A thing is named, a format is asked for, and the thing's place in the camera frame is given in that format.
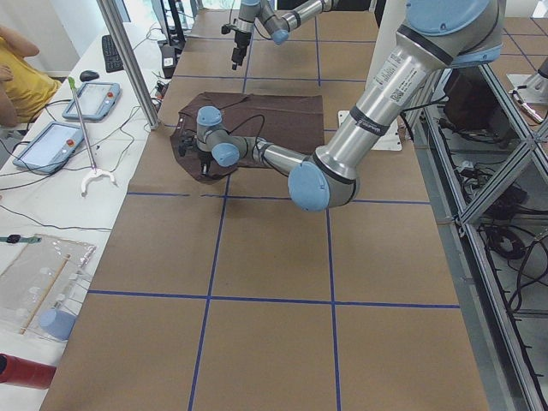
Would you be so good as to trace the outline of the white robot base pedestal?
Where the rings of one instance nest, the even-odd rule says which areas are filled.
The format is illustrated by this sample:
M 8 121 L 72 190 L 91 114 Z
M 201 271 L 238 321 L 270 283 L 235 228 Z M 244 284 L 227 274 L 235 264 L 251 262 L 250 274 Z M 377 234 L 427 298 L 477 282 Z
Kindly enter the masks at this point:
M 397 120 L 394 120 L 382 135 L 379 135 L 378 130 L 370 131 L 370 133 L 377 137 L 372 150 L 390 152 L 399 152 L 402 150 Z

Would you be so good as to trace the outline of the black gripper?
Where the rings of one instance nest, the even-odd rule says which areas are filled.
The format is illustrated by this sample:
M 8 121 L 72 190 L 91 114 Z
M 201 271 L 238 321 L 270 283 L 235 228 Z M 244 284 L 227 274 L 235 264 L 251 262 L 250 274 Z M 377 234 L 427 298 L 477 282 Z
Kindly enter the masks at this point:
M 231 68 L 237 70 L 243 64 L 244 58 L 247 55 L 249 47 L 249 33 L 248 32 L 235 32 L 235 47 L 232 51 Z
M 210 152 L 197 148 L 198 159 L 200 161 L 200 174 L 203 176 L 210 175 L 211 162 L 213 156 Z

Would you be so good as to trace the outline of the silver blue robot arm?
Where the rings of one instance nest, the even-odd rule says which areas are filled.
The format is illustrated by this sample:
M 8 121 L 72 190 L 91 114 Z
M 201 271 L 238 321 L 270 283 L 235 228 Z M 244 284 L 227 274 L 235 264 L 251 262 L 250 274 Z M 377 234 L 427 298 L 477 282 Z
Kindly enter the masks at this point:
M 316 15 L 335 10 L 338 4 L 337 0 L 305 1 L 278 16 L 268 1 L 241 1 L 238 16 L 235 19 L 230 18 L 221 28 L 222 34 L 235 34 L 231 68 L 237 70 L 243 65 L 257 21 L 267 31 L 269 39 L 276 45 L 281 45 L 303 23 Z
M 344 206 L 359 191 L 357 167 L 434 72 L 496 60 L 504 1 L 407 1 L 396 45 L 329 143 L 307 156 L 260 137 L 229 134 L 221 111 L 199 109 L 196 146 L 228 168 L 244 158 L 288 177 L 290 198 L 305 211 Z

